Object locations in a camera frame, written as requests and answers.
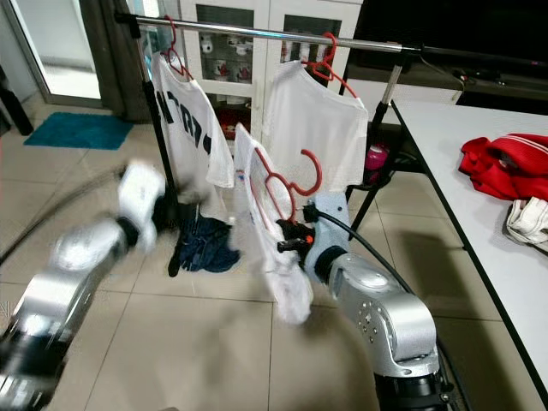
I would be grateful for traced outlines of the white colour-printed t-shirt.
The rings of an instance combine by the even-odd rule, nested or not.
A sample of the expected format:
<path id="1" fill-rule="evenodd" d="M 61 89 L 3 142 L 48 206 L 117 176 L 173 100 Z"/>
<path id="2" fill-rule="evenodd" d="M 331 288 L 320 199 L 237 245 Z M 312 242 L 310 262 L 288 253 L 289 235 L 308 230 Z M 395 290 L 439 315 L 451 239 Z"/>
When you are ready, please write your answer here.
<path id="1" fill-rule="evenodd" d="M 247 269 L 265 282 L 277 303 L 278 317 L 286 324 L 304 324 L 312 313 L 312 285 L 299 266 L 299 254 L 278 251 L 277 244 L 284 239 L 281 230 L 275 222 L 264 223 L 253 202 L 249 180 L 261 189 L 265 175 L 262 165 L 254 159 L 254 147 L 262 145 L 242 125 L 236 125 L 232 246 L 240 250 Z"/>

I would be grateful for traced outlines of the red plastic clothes hanger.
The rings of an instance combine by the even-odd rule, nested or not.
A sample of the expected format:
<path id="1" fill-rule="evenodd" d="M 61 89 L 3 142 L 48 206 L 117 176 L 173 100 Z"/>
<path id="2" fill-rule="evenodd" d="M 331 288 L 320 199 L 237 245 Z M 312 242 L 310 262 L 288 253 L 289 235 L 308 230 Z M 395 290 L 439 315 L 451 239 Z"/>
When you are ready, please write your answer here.
<path id="1" fill-rule="evenodd" d="M 184 81 L 192 81 L 194 80 L 193 75 L 189 72 L 187 65 L 185 65 L 184 60 L 179 54 L 179 51 L 176 50 L 176 44 L 179 42 L 179 33 L 177 32 L 175 20 L 172 19 L 171 15 L 165 15 L 164 19 L 170 24 L 171 40 L 167 50 L 162 52 L 162 55 L 164 55 L 164 59 L 167 60 L 169 66 L 179 72 L 179 74 L 184 78 Z"/>
<path id="2" fill-rule="evenodd" d="M 261 189 L 257 188 L 254 180 L 249 180 L 252 199 L 259 209 L 259 215 L 261 215 L 264 223 L 278 222 L 278 220 L 296 222 L 296 196 L 308 197 L 317 193 L 324 181 L 324 172 L 322 172 L 316 156 L 308 149 L 301 150 L 302 156 L 312 161 L 314 169 L 313 186 L 305 189 L 278 173 L 267 159 L 263 147 L 254 147 L 252 150 L 254 159 L 259 161 L 262 170 L 265 172 L 265 175 L 262 175 Z"/>
<path id="3" fill-rule="evenodd" d="M 318 60 L 308 60 L 306 52 L 302 52 L 302 65 L 312 71 L 312 74 L 316 75 L 316 77 L 324 79 L 326 82 L 337 80 L 344 91 L 351 93 L 353 98 L 359 98 L 359 95 L 353 90 L 353 87 L 349 86 L 348 82 L 346 82 L 344 78 L 341 78 L 331 66 L 332 60 L 334 59 L 334 51 L 339 47 L 337 36 L 332 34 L 332 32 L 325 32 L 324 36 L 331 40 L 331 46 L 326 48 L 325 52 L 321 52 Z"/>

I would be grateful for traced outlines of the red t-shirt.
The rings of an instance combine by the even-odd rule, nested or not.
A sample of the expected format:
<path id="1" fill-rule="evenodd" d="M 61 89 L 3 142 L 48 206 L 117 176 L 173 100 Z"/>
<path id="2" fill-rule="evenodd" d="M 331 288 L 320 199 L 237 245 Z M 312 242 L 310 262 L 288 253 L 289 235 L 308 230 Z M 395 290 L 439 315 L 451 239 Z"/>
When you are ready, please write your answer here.
<path id="1" fill-rule="evenodd" d="M 459 171 L 501 200 L 548 200 L 548 134 L 510 133 L 462 145 Z"/>

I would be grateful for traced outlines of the dark blue jeans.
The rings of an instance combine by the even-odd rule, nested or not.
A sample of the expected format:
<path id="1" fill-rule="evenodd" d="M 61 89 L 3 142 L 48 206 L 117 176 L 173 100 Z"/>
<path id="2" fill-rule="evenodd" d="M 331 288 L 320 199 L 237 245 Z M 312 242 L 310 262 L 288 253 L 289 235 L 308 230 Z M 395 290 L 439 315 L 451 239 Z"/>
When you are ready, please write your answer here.
<path id="1" fill-rule="evenodd" d="M 168 277 L 176 277 L 180 271 L 230 270 L 240 258 L 230 246 L 230 230 L 229 224 L 216 218 L 185 218 L 168 263 Z"/>

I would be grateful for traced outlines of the white t-shirt black lettering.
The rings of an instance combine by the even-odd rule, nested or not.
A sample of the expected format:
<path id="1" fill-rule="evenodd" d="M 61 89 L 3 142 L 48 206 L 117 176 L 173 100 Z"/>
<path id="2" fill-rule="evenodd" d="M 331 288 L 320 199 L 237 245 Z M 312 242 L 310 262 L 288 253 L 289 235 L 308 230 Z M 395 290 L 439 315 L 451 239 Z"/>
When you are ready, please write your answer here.
<path id="1" fill-rule="evenodd" d="M 199 82 L 185 79 L 161 57 L 153 59 L 152 83 L 164 113 L 177 199 L 199 204 L 204 217 L 226 220 L 222 192 L 234 187 L 235 161 L 214 107 Z"/>

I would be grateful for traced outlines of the plain white t-shirt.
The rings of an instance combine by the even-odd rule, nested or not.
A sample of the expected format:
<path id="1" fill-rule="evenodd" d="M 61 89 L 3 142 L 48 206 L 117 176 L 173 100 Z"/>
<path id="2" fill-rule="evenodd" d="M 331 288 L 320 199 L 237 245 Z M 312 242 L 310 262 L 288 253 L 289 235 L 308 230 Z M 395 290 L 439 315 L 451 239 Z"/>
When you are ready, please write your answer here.
<path id="1" fill-rule="evenodd" d="M 278 65 L 267 83 L 261 129 L 267 159 L 290 182 L 309 189 L 322 171 L 321 191 L 341 192 L 363 180 L 368 110 L 358 98 L 333 93 L 302 62 Z"/>

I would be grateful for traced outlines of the pink water bottle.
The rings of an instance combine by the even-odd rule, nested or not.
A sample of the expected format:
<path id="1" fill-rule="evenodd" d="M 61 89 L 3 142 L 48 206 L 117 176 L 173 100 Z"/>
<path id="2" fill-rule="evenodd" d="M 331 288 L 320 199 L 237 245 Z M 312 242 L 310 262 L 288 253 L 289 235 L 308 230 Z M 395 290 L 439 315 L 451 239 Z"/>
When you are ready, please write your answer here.
<path id="1" fill-rule="evenodd" d="M 375 142 L 375 144 L 369 145 L 366 149 L 364 160 L 365 173 L 368 175 L 368 173 L 373 173 L 383 168 L 388 154 L 389 149 L 384 142 Z"/>

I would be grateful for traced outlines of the teal floor rug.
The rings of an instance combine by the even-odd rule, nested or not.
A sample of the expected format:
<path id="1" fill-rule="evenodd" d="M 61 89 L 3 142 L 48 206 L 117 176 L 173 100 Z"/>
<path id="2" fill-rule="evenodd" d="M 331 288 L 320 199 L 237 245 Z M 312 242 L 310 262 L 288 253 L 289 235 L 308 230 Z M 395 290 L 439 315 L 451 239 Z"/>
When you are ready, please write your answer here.
<path id="1" fill-rule="evenodd" d="M 24 145 L 113 152 L 121 148 L 133 126 L 113 115 L 55 112 L 34 129 Z"/>

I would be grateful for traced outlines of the grey curtain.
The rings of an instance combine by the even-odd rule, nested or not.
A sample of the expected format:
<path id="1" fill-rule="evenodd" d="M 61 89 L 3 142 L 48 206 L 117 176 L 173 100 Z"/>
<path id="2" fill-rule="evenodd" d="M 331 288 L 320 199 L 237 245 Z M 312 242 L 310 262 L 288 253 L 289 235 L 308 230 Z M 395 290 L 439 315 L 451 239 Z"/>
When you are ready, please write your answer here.
<path id="1" fill-rule="evenodd" d="M 79 0 L 79 4 L 103 107 L 125 122 L 148 124 L 152 119 L 142 90 L 140 50 L 129 26 L 115 19 L 117 13 L 130 12 L 126 0 Z"/>

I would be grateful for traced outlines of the white table black legs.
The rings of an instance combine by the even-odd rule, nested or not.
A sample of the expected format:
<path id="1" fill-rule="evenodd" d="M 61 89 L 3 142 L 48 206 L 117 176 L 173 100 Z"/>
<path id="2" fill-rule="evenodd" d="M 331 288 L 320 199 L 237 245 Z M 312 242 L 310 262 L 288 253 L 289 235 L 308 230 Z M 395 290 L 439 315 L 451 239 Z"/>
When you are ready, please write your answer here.
<path id="1" fill-rule="evenodd" d="M 473 189 L 458 165 L 465 142 L 509 132 L 548 134 L 548 115 L 398 99 L 392 109 L 421 152 L 435 191 L 533 383 L 544 390 L 548 386 L 548 254 L 506 238 L 503 225 L 509 203 Z"/>

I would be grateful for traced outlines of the black desk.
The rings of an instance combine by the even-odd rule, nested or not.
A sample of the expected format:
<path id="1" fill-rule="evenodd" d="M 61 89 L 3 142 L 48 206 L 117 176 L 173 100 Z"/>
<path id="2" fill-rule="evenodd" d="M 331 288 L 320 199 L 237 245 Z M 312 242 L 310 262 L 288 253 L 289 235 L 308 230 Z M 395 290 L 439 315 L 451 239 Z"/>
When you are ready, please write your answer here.
<path id="1" fill-rule="evenodd" d="M 34 132 L 31 118 L 28 117 L 28 114 L 25 112 L 22 102 L 10 90 L 7 75 L 1 72 L 0 78 L 0 99 L 1 102 L 3 102 L 5 112 L 8 113 L 8 117 L 11 118 L 12 124 L 19 129 L 19 132 L 23 134 L 23 136 L 30 136 L 30 134 Z"/>

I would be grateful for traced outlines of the white glass-door cabinet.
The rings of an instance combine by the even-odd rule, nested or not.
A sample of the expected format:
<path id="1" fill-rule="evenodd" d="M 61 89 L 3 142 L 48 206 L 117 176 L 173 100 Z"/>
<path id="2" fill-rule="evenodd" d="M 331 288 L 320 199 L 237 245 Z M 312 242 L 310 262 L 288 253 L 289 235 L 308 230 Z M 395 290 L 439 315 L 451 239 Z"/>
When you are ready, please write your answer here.
<path id="1" fill-rule="evenodd" d="M 287 33 L 351 39 L 364 0 L 159 0 L 157 16 L 188 22 L 239 25 Z M 294 40 L 180 30 L 182 62 L 206 92 L 222 123 L 224 137 L 235 139 L 236 124 L 259 137 L 269 79 L 289 60 L 318 60 L 326 45 Z"/>

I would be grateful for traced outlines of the glass sliding door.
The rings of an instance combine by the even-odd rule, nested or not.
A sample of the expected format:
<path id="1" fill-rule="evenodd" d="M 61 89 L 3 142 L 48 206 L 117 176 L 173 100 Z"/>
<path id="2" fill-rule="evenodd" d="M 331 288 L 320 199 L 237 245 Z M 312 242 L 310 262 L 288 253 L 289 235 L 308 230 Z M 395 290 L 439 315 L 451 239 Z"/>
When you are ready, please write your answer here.
<path id="1" fill-rule="evenodd" d="M 101 93 L 79 0 L 9 0 L 30 66 L 46 101 L 87 107 Z"/>

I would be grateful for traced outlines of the white striped garment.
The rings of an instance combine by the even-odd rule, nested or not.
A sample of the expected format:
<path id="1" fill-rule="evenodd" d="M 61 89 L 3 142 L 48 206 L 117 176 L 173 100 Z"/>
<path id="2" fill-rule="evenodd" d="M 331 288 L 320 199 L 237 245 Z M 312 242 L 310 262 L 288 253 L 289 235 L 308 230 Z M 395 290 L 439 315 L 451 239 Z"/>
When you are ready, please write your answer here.
<path id="1" fill-rule="evenodd" d="M 548 255 L 548 200 L 537 197 L 513 200 L 503 233 L 513 242 L 527 244 Z"/>

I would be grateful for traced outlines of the black television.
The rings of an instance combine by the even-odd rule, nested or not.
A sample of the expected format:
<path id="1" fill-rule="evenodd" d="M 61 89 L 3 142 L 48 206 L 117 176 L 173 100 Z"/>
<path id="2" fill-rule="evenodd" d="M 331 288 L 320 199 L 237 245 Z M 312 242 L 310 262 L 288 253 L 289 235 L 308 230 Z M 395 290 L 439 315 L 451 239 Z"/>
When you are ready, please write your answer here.
<path id="1" fill-rule="evenodd" d="M 364 0 L 354 36 L 548 62 L 548 0 Z"/>

